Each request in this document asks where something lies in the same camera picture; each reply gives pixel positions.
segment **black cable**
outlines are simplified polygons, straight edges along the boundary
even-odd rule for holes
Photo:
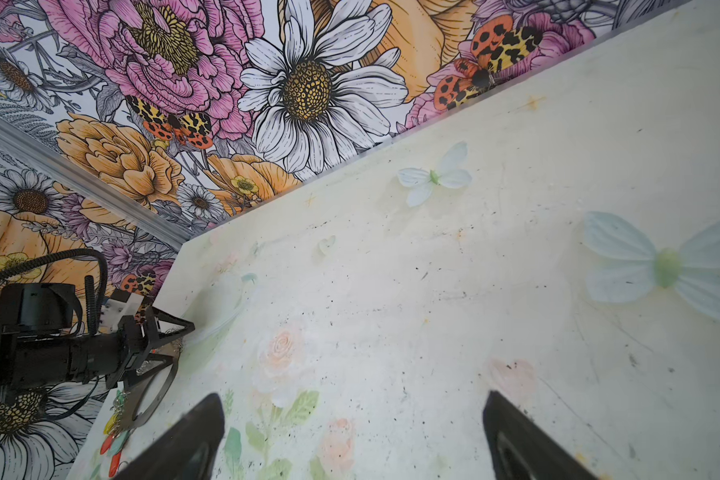
[[[96,297],[94,296],[94,278],[86,275],[83,280],[85,284],[85,307],[88,318],[88,335],[94,336],[99,331],[98,315],[96,314]]]
[[[53,262],[57,262],[58,260],[64,260],[67,258],[73,258],[76,256],[92,256],[99,262],[99,289],[96,292],[96,303],[93,305],[94,307],[94,314],[91,315],[91,304],[90,304],[90,298],[92,297],[88,295],[88,288],[86,287],[86,305],[88,307],[88,333],[91,335],[95,335],[98,331],[98,325],[99,325],[99,314],[101,311],[101,306],[104,304],[104,294],[106,292],[106,278],[107,278],[107,267],[106,267],[106,257],[104,254],[99,252],[98,250],[94,250],[92,248],[75,248],[72,250],[65,250],[63,252],[57,252],[55,254],[45,255],[45,256],[39,256],[38,258],[33,258],[32,260],[27,260],[26,262],[22,262],[16,266],[12,266],[11,268],[7,268],[5,270],[2,270],[0,272],[0,282],[3,280],[8,280],[9,278],[23,274],[25,272],[29,272],[30,270],[34,270],[38,268],[39,266],[43,266],[46,264],[52,264]],[[88,278],[91,278],[91,281],[93,281],[93,277],[86,276],[86,280]]]
[[[74,333],[70,336],[78,336],[82,331],[83,319],[77,319],[77,323],[74,325]]]
[[[75,403],[69,410],[67,410],[64,413],[60,413],[59,415],[46,415],[43,420],[51,420],[52,422],[55,422],[57,420],[61,420],[62,418],[67,418],[68,416],[75,413],[77,410],[79,410],[85,403],[88,401],[88,398],[90,398],[91,395],[93,395],[94,391],[96,391],[96,387],[99,386],[99,379],[101,377],[96,377],[96,383],[94,384],[94,388],[88,392],[88,395],[85,396],[85,398],[81,398],[77,403]]]

